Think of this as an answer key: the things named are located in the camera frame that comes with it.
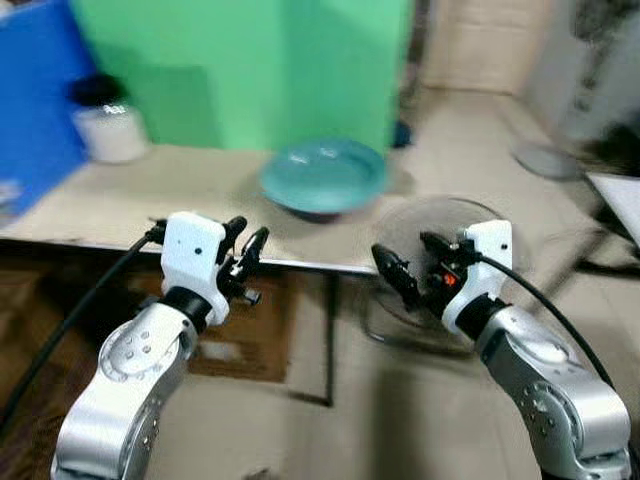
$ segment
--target metal table frame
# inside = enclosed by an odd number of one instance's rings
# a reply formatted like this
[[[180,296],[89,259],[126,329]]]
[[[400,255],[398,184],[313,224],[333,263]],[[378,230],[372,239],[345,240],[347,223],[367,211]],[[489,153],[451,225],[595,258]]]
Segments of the metal table frame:
[[[117,258],[123,251],[114,247],[73,245],[66,243],[32,242],[26,240],[13,240],[0,238],[0,251],[15,257],[23,257],[30,260],[37,258],[51,258],[74,254],[78,256],[92,255],[108,258]],[[136,261],[142,264],[159,267],[160,249],[143,250],[138,254]],[[340,307],[340,278],[341,276],[370,277],[376,275],[372,268],[343,266],[325,263],[309,263],[287,260],[263,260],[261,261],[261,273],[278,271],[299,271],[304,273],[321,274],[324,276],[324,305],[325,305],[325,391],[323,396],[301,392],[289,392],[292,398],[306,402],[323,405],[332,408],[335,404],[335,380],[336,380],[336,320]]]

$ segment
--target red light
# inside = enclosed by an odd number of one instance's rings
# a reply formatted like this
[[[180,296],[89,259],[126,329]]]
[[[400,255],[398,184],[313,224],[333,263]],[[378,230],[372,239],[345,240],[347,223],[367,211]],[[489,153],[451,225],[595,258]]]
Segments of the red light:
[[[447,287],[453,287],[456,283],[458,283],[458,280],[454,275],[451,275],[450,273],[445,273],[444,283]]]

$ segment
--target table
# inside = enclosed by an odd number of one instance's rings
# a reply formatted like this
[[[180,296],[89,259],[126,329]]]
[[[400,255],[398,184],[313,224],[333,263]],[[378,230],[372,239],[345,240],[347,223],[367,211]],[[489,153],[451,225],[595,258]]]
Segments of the table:
[[[150,218],[178,210],[195,210],[220,221],[244,215],[249,226],[239,245],[266,225],[271,235],[263,252],[265,268],[325,276],[327,368],[322,403],[332,406],[340,275],[376,273],[370,255],[376,222],[398,199],[383,196],[330,224],[310,223],[261,195],[258,175],[270,155],[160,145],[127,165],[89,163],[0,230],[0,247],[18,241],[125,250],[149,228]],[[160,247],[145,251],[158,254]]]

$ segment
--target table leg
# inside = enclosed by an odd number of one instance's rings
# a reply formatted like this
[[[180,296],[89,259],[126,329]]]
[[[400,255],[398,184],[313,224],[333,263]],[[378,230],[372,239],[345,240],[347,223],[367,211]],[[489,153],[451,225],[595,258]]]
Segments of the table leg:
[[[336,317],[338,316],[338,302],[340,288],[340,276],[337,273],[325,275],[325,302],[326,302],[326,384],[324,405],[332,408],[335,391],[335,342],[336,342]]]
[[[552,300],[557,295],[562,287],[573,277],[576,271],[579,270],[580,264],[582,264],[590,255],[595,253],[609,238],[611,233],[608,230],[598,230],[589,234],[587,239],[580,245],[577,253],[571,257],[570,260],[565,262],[564,266],[550,282],[544,285],[540,291],[544,295]],[[529,311],[531,313],[537,313],[542,308],[542,304],[536,301]]]

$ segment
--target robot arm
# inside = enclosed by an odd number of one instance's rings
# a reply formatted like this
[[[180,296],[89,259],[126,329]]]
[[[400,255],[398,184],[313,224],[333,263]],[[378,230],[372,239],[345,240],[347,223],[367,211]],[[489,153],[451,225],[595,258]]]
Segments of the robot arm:
[[[96,374],[60,430],[53,480],[143,478],[162,407],[187,373],[198,334],[224,322],[232,297],[259,299],[242,282],[259,262],[268,230],[251,237],[239,260],[225,260],[246,223],[187,212],[169,217],[161,257],[165,296],[102,345]]]
[[[431,272],[429,294],[418,291],[417,282],[401,278],[409,275],[406,268],[389,268],[395,254],[374,246],[380,272],[405,303],[410,299],[408,308],[419,304],[431,309],[451,332],[475,342],[491,376],[519,409],[543,477],[630,478],[630,420],[621,399],[581,365],[561,337],[523,309],[501,301],[505,275],[477,261],[480,253],[511,267],[509,222],[472,225],[453,245],[429,233],[421,239],[441,259]]]

